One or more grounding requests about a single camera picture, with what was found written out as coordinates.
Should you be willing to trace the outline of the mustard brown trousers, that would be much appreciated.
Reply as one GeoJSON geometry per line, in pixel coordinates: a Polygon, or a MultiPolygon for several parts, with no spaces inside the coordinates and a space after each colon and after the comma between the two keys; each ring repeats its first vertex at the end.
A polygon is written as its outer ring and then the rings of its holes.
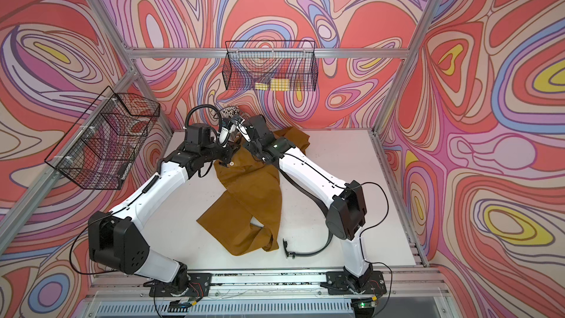
{"type": "Polygon", "coordinates": [[[197,222],[233,256],[277,250],[283,196],[280,171],[244,147],[228,166],[214,163],[224,193],[197,222]]]}

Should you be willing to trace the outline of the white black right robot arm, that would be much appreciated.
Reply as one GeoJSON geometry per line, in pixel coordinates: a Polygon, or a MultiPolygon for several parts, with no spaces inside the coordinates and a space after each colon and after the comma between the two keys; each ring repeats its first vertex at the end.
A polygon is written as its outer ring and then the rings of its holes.
{"type": "Polygon", "coordinates": [[[363,189],[356,181],[343,181],[311,161],[286,137],[277,136],[266,126],[263,116],[238,122],[237,130],[245,148],[258,160],[276,166],[302,189],[321,200],[327,209],[325,223],[330,233],[341,240],[344,269],[355,278],[369,271],[360,248],[360,231],[366,224],[363,189]]]}

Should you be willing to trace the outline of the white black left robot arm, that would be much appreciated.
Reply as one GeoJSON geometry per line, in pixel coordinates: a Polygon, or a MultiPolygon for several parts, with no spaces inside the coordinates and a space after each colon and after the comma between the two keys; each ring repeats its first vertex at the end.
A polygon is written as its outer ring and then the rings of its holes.
{"type": "Polygon", "coordinates": [[[175,294],[185,291],[187,266],[154,251],[141,231],[151,216],[193,176],[204,177],[204,165],[231,162],[238,147],[230,140],[240,120],[237,107],[209,105],[218,127],[185,121],[185,136],[176,150],[157,165],[157,171],[138,190],[109,212],[98,211],[88,220],[88,254],[116,272],[161,282],[175,294]]]}

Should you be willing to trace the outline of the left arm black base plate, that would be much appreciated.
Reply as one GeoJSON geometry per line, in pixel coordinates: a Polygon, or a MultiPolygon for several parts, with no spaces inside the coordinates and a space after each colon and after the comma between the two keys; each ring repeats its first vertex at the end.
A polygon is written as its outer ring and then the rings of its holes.
{"type": "Polygon", "coordinates": [[[212,274],[207,272],[181,273],[171,283],[149,281],[144,287],[149,288],[151,297],[207,297],[211,287],[212,274]]]}

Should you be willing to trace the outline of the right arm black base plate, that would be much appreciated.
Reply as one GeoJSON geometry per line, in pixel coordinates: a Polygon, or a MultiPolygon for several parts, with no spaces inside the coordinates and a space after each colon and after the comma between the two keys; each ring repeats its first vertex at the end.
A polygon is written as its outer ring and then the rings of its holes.
{"type": "Polygon", "coordinates": [[[372,270],[368,270],[360,278],[345,269],[327,272],[326,281],[320,283],[320,287],[328,290],[330,295],[370,294],[381,297],[387,293],[383,273],[372,270]]]}

